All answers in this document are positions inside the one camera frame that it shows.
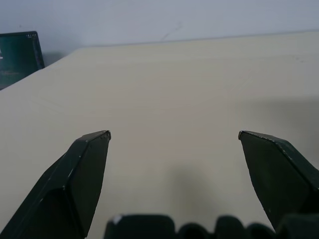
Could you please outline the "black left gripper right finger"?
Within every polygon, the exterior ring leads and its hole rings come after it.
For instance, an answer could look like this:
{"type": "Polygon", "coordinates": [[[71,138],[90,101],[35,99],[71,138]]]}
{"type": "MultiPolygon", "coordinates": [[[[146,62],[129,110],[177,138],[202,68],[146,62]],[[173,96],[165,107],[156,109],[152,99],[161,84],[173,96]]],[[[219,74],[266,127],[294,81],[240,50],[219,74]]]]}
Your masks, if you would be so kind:
{"type": "Polygon", "coordinates": [[[319,216],[319,170],[291,143],[246,130],[238,139],[253,188],[275,230],[289,215],[319,216]]]}

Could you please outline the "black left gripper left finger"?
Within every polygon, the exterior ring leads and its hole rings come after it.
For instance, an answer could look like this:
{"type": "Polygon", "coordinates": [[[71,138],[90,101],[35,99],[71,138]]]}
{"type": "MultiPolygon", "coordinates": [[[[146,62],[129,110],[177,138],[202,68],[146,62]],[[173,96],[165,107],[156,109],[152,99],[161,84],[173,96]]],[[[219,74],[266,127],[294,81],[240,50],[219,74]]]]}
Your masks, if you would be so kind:
{"type": "Polygon", "coordinates": [[[85,239],[100,198],[108,130],[83,135],[38,179],[0,239],[85,239]]]}

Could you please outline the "dark green box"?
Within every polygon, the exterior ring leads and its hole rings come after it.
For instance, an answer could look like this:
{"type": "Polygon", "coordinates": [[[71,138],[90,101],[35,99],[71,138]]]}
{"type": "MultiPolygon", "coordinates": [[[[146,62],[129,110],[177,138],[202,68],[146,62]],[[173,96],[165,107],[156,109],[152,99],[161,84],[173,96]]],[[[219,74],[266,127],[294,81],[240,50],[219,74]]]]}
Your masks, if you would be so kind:
{"type": "Polygon", "coordinates": [[[38,33],[0,34],[0,90],[45,68],[38,33]]]}

